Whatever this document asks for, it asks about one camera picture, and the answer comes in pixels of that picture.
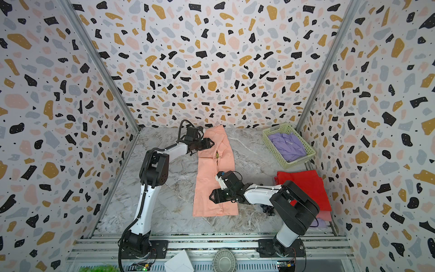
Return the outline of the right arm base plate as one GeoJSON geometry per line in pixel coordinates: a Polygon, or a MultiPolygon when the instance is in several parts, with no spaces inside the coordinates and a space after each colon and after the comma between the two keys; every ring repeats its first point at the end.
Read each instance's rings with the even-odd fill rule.
{"type": "Polygon", "coordinates": [[[290,246],[286,247],[276,238],[258,240],[257,252],[260,258],[273,257],[305,257],[305,247],[301,239],[296,239],[290,246]]]}

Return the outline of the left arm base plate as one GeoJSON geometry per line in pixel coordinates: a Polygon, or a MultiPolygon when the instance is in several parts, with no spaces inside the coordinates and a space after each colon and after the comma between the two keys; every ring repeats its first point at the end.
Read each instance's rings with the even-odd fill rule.
{"type": "Polygon", "coordinates": [[[151,240],[140,244],[123,243],[121,260],[165,259],[169,241],[151,240]]]}

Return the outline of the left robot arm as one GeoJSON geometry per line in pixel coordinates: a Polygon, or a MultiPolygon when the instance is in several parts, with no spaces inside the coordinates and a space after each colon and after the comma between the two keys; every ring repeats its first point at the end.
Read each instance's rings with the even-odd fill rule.
{"type": "Polygon", "coordinates": [[[119,263],[122,262],[122,255],[148,258],[154,253],[150,243],[152,214],[157,196],[168,179],[170,163],[180,156],[193,155],[214,146],[215,142],[204,136],[203,127],[182,120],[174,144],[147,151],[139,171],[140,197],[135,217],[118,241],[119,263]]]}

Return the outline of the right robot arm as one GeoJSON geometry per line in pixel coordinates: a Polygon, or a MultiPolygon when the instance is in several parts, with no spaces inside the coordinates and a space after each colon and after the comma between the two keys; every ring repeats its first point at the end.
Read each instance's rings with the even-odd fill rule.
{"type": "Polygon", "coordinates": [[[236,171],[218,172],[215,176],[220,188],[209,196],[215,204],[231,202],[260,205],[268,215],[278,215],[283,225],[273,239],[258,240],[261,258],[296,256],[295,241],[306,234],[320,212],[318,204],[293,181],[266,186],[243,183],[236,171]]]}

